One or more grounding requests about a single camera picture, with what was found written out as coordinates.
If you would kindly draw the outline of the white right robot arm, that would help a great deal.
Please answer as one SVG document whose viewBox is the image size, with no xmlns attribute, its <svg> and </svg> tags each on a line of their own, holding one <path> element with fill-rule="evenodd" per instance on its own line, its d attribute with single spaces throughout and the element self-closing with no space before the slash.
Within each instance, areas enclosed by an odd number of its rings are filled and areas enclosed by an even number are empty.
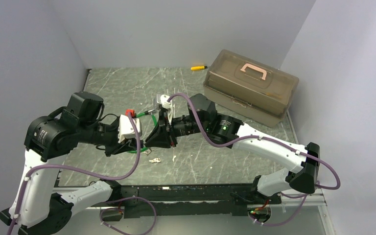
<svg viewBox="0 0 376 235">
<path fill-rule="evenodd" d="M 215 103 L 202 94 L 178 95 L 187 100 L 189 114 L 175 117 L 171 97 L 157 95 L 154 106 L 159 111 L 158 122 L 145 146 L 171 148 L 177 145 L 178 137 L 201 133 L 214 147 L 247 150 L 283 166 L 275 173 L 255 177 L 250 190 L 254 202 L 262 203 L 288 189 L 304 194 L 315 192 L 319 170 L 317 144 L 293 144 L 260 132 L 237 118 L 218 113 Z"/>
</svg>

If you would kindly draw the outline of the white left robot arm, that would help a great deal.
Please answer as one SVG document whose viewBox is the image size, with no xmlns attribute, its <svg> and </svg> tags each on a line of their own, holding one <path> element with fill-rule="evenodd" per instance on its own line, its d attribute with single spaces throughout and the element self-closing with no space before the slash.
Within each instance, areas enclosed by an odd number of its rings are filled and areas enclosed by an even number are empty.
<svg viewBox="0 0 376 235">
<path fill-rule="evenodd" d="M 121 197 L 120 177 L 92 173 L 97 181 L 85 188 L 56 193 L 53 188 L 67 155 L 79 143 L 101 147 L 106 156 L 142 148 L 141 123 L 132 111 L 102 122 L 103 99 L 88 92 L 73 93 L 66 106 L 31 122 L 25 137 L 25 162 L 18 194 L 0 220 L 21 235 L 52 235 L 78 212 L 98 203 L 116 205 Z"/>
</svg>

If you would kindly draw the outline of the silver key bunch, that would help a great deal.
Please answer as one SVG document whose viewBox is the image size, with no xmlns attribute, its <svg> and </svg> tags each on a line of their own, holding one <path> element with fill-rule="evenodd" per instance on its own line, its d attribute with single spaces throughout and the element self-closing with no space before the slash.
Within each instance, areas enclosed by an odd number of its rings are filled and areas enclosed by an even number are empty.
<svg viewBox="0 0 376 235">
<path fill-rule="evenodd" d="M 160 158 L 154 158 L 154 159 L 149 160 L 149 162 L 151 162 L 151 163 L 160 163 L 161 159 Z"/>
</svg>

